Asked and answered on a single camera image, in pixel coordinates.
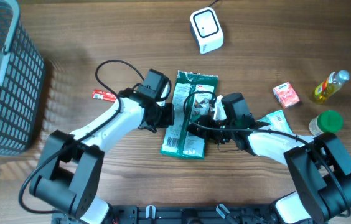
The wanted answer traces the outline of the green wipes packet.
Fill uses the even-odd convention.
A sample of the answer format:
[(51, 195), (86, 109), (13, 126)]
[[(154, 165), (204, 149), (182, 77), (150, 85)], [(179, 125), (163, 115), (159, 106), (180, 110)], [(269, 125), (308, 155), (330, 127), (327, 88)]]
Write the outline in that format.
[(205, 140), (187, 132), (189, 118), (195, 121), (209, 111), (218, 76), (178, 71), (172, 97), (174, 125), (166, 129), (161, 154), (181, 159), (203, 159)]

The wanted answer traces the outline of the yellow oil bottle silver cap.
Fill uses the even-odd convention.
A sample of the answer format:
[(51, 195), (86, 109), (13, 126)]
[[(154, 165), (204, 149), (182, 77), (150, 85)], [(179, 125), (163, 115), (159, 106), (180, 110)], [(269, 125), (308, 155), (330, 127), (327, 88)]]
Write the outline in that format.
[(346, 70), (332, 72), (321, 84), (312, 92), (312, 100), (317, 104), (323, 104), (334, 93), (339, 91), (343, 85), (349, 81), (350, 74)]

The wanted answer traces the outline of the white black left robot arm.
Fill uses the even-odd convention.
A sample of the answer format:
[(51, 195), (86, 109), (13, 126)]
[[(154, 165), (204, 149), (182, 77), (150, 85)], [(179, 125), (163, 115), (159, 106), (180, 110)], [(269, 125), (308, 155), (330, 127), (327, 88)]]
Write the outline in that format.
[(169, 87), (139, 86), (119, 92), (114, 104), (88, 125), (49, 135), (39, 163), (24, 182), (32, 196), (81, 223), (113, 223), (112, 206), (97, 197), (104, 155), (134, 129), (155, 133), (174, 123)]

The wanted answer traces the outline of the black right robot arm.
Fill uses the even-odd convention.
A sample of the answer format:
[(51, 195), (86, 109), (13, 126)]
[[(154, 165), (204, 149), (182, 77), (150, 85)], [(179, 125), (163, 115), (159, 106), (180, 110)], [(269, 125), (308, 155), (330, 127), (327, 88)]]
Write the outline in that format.
[(295, 191), (273, 202), (270, 223), (327, 223), (351, 215), (351, 156), (336, 135), (293, 135), (250, 116), (214, 120), (204, 115), (187, 131), (217, 144), (234, 141), (242, 151), (288, 167)]

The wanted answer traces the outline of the green lid jar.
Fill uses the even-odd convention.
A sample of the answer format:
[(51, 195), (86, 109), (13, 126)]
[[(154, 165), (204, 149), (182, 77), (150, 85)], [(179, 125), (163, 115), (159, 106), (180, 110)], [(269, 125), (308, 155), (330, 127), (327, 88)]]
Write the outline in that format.
[(334, 110), (328, 110), (310, 121), (309, 130), (312, 135), (319, 136), (324, 133), (337, 133), (343, 125), (343, 117)]

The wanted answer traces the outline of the red white candy stick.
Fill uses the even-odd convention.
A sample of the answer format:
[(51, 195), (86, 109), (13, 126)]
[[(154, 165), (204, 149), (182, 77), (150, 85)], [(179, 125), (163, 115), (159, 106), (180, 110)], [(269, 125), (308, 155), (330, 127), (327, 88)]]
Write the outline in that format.
[(97, 90), (97, 89), (93, 90), (92, 98), (96, 100), (104, 100), (104, 101), (110, 101), (110, 102), (116, 101), (116, 96), (114, 94), (103, 90)]

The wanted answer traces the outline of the teal white small sachet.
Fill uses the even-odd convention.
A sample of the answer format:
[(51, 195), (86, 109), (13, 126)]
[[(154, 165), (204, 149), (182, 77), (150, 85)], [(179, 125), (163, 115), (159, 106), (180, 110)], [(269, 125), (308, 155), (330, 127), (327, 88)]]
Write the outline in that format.
[(289, 133), (289, 134), (293, 133), (291, 128), (288, 125), (288, 122), (286, 120), (286, 117), (284, 115), (283, 110), (278, 110), (278, 111), (272, 112), (270, 114), (267, 114), (263, 118), (258, 119), (258, 121), (264, 122), (264, 123), (269, 123), (270, 125), (272, 125), (275, 129), (277, 129), (279, 131), (283, 131), (283, 132)]

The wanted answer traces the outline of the orange white small box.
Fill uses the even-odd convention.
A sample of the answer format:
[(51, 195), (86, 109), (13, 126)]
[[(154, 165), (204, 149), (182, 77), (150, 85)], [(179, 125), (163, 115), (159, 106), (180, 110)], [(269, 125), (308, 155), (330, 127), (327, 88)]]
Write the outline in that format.
[(284, 109), (300, 102), (297, 93), (289, 82), (274, 87), (273, 94)]

